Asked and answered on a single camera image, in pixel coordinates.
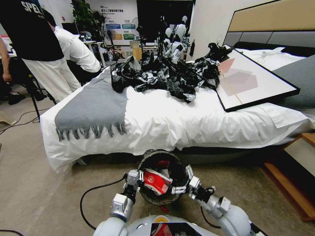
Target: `abstract artwork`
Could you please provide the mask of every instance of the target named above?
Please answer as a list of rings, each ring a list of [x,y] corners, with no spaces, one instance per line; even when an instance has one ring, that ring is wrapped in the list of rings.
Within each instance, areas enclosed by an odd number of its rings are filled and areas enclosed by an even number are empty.
[[[288,97],[300,89],[289,84],[271,71],[233,50],[228,59],[218,66],[220,84],[219,99],[225,111],[235,111]]]

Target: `white pants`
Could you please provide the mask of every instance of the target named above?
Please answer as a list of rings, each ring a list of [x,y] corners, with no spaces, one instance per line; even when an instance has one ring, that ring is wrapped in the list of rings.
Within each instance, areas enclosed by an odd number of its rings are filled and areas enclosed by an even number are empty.
[[[65,58],[51,62],[25,59],[23,61],[35,78],[58,102],[81,87],[70,71]]]

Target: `beige headboard panel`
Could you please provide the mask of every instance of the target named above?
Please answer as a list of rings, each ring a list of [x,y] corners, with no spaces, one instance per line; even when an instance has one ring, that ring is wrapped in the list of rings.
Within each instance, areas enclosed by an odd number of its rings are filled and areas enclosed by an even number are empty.
[[[234,12],[228,32],[315,30],[315,0],[279,0]]]

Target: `person's arm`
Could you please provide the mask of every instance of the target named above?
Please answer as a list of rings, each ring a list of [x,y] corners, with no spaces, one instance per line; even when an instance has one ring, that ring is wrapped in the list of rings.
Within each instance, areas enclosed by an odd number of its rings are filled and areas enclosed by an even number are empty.
[[[12,82],[12,77],[10,75],[9,71],[9,63],[10,63],[10,57],[7,51],[7,47],[4,44],[4,41],[0,37],[0,55],[2,58],[2,66],[3,66],[3,79],[5,82]]]

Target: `headboard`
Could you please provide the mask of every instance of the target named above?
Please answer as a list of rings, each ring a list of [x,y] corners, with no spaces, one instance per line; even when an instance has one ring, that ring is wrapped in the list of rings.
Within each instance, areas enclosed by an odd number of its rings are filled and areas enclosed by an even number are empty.
[[[276,0],[237,10],[223,45],[242,41],[315,48],[314,9],[314,0]]]

